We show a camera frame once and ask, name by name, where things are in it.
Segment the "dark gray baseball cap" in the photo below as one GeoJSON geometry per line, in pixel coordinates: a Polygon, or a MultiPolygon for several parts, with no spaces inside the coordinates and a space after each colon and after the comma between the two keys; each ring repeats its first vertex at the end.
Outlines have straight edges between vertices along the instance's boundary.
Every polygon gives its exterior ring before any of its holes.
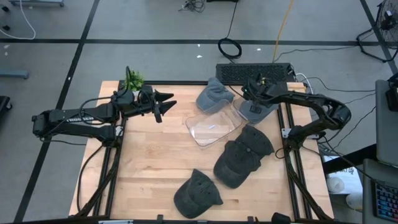
{"type": "Polygon", "coordinates": [[[220,193],[208,176],[194,169],[189,178],[175,193],[174,204],[186,218],[195,218],[213,205],[222,205],[220,193]]]}
{"type": "Polygon", "coordinates": [[[209,78],[206,88],[197,98],[197,106],[205,111],[221,100],[233,101],[234,95],[215,77],[209,78]]]}
{"type": "Polygon", "coordinates": [[[261,166],[260,160],[261,158],[243,143],[228,141],[213,172],[222,183],[235,189],[247,179],[252,171],[256,171],[261,166]]]}
{"type": "Polygon", "coordinates": [[[246,147],[257,153],[260,159],[274,152],[274,148],[267,136],[248,124],[243,127],[242,133],[235,141],[243,143],[246,147]]]}

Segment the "potted plant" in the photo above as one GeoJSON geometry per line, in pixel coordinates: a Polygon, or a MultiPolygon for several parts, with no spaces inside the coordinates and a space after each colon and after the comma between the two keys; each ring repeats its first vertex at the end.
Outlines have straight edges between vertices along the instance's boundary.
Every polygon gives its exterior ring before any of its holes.
{"type": "Polygon", "coordinates": [[[144,77],[138,72],[126,67],[126,81],[125,86],[128,89],[135,92],[141,90],[141,86],[144,84],[144,77]]]}

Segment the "white cable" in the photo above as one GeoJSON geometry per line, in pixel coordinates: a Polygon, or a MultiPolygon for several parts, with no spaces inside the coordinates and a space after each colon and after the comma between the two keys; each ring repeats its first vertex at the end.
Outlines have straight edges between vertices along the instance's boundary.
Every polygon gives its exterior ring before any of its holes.
{"type": "Polygon", "coordinates": [[[310,87],[311,94],[313,94],[313,90],[312,90],[311,84],[310,84],[309,80],[307,79],[307,77],[304,74],[302,74],[302,73],[296,73],[296,75],[302,75],[304,77],[305,81],[307,82],[308,86],[310,87]]]}
{"type": "Polygon", "coordinates": [[[20,5],[20,7],[21,7],[21,12],[22,12],[22,15],[24,15],[24,18],[25,18],[26,23],[30,26],[30,28],[31,28],[32,31],[33,31],[33,37],[32,37],[32,38],[27,38],[27,37],[14,37],[14,36],[12,36],[12,35],[6,34],[6,33],[5,33],[4,31],[2,31],[1,29],[0,29],[0,32],[2,32],[4,35],[6,35],[6,36],[8,36],[8,37],[11,37],[11,38],[14,38],[14,39],[18,39],[18,40],[33,40],[33,39],[36,38],[36,30],[33,29],[33,27],[32,27],[32,25],[30,24],[30,22],[26,19],[24,10],[22,9],[22,0],[19,0],[19,5],[20,5]]]}

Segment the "yellow cable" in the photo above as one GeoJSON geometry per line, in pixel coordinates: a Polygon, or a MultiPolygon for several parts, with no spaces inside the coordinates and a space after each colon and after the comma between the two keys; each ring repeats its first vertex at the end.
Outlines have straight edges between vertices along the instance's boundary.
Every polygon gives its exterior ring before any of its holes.
{"type": "Polygon", "coordinates": [[[273,56],[273,58],[272,58],[272,63],[274,63],[274,61],[275,61],[276,52],[278,51],[279,38],[280,38],[280,35],[282,34],[282,30],[284,29],[287,16],[289,15],[290,10],[292,9],[293,2],[294,2],[294,0],[290,0],[289,8],[288,8],[288,10],[286,11],[286,15],[285,15],[285,17],[284,17],[284,22],[282,23],[282,25],[281,25],[281,27],[280,27],[280,29],[279,29],[279,34],[278,34],[278,38],[276,39],[276,44],[275,44],[274,56],[273,56]]]}

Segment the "metal bracket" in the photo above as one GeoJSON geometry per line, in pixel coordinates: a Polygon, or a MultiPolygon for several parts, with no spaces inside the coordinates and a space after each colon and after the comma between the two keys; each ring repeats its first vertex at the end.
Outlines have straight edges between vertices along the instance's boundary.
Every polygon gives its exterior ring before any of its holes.
{"type": "MultiPolygon", "coordinates": [[[[289,136],[291,128],[282,128],[282,137],[287,138],[289,136]]],[[[310,136],[307,136],[307,139],[314,139],[317,140],[319,139],[319,134],[312,134],[310,136]]]]}
{"type": "Polygon", "coordinates": [[[117,126],[116,127],[116,136],[119,136],[119,133],[120,132],[122,132],[121,134],[120,134],[120,136],[123,136],[123,127],[121,126],[121,125],[119,125],[119,126],[117,126]]]}

